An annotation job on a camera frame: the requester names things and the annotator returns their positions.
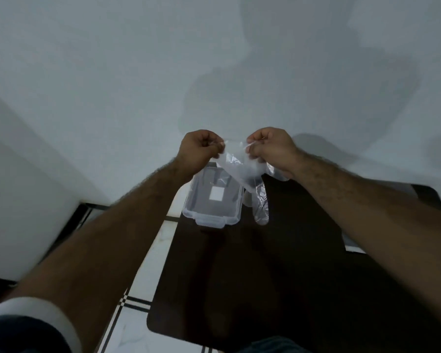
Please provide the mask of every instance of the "person's left arm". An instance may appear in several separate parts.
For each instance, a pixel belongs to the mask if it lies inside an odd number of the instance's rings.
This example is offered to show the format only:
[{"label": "person's left arm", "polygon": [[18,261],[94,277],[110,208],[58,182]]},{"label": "person's left arm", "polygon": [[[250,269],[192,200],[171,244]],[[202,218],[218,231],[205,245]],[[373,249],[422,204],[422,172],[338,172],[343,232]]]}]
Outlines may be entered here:
[{"label": "person's left arm", "polygon": [[94,221],[75,232],[11,293],[59,307],[83,352],[92,352],[147,255],[178,189],[223,151],[213,132],[188,133],[175,159]]}]

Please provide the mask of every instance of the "hand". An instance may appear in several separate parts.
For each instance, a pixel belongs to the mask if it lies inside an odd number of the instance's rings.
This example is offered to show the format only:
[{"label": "hand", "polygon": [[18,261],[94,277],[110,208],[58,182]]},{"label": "hand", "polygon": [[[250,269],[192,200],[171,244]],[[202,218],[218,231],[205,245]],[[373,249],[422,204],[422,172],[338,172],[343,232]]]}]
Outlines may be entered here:
[{"label": "hand", "polygon": [[224,147],[224,140],[212,131],[197,130],[187,133],[174,160],[183,181],[191,181],[212,157],[219,157]]},{"label": "hand", "polygon": [[293,168],[301,151],[289,134],[275,127],[264,127],[248,136],[246,152],[250,158],[260,158],[279,169],[287,178],[293,178]]}]

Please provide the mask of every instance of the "dark brown table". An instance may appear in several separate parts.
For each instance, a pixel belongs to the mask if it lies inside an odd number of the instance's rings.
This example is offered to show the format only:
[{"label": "dark brown table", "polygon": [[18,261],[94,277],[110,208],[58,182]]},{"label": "dark brown table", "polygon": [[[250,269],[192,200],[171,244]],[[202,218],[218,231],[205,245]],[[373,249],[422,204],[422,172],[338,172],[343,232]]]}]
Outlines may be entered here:
[{"label": "dark brown table", "polygon": [[[264,227],[245,206],[221,230],[180,218],[151,331],[226,352],[273,335],[313,352],[441,352],[441,324],[368,255],[346,252],[303,187],[264,181]],[[435,191],[414,188],[441,207]]]}]

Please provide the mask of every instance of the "container lid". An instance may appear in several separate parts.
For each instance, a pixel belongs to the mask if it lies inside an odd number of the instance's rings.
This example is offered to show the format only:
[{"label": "container lid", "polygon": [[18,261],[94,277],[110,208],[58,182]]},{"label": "container lid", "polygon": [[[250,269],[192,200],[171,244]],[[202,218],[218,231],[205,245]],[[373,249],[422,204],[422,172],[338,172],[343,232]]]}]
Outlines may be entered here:
[{"label": "container lid", "polygon": [[243,187],[223,168],[208,165],[191,182],[184,216],[198,225],[223,228],[240,220]]}]

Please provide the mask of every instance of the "sleeve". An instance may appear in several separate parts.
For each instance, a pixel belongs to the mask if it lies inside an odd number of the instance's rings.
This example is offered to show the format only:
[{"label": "sleeve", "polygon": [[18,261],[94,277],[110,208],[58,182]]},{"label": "sleeve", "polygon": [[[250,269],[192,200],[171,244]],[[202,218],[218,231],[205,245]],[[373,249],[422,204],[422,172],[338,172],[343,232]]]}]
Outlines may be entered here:
[{"label": "sleeve", "polygon": [[81,353],[78,335],[53,303],[17,297],[0,304],[0,353]]}]

